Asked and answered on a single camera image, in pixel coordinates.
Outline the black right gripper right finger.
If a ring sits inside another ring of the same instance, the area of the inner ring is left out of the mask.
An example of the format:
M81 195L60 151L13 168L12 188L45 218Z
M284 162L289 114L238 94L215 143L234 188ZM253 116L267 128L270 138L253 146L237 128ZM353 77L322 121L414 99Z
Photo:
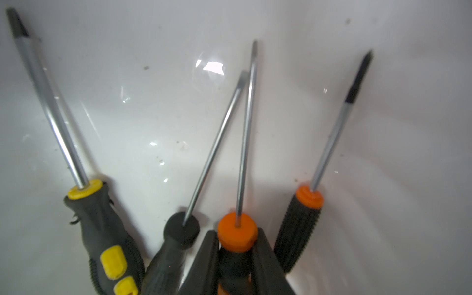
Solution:
M252 252L251 282L256 295L294 295L262 228Z

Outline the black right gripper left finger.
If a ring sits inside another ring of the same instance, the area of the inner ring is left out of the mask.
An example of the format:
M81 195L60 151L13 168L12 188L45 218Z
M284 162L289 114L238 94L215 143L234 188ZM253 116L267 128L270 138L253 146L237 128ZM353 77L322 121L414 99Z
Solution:
M216 231L208 231L178 291L179 295L217 295L219 249Z

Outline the black screwdriver orange collar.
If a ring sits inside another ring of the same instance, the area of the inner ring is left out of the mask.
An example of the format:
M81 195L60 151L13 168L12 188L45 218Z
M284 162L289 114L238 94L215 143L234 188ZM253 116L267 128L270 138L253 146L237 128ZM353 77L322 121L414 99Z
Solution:
M247 295L251 293L249 283L251 249L257 239L258 228L255 222L243 213L243 200L247 179L248 153L250 150L250 134L256 90L257 57L258 41L255 39L252 44L250 59L236 212L227 214L218 224L218 240L221 244L218 272L220 286L225 295Z

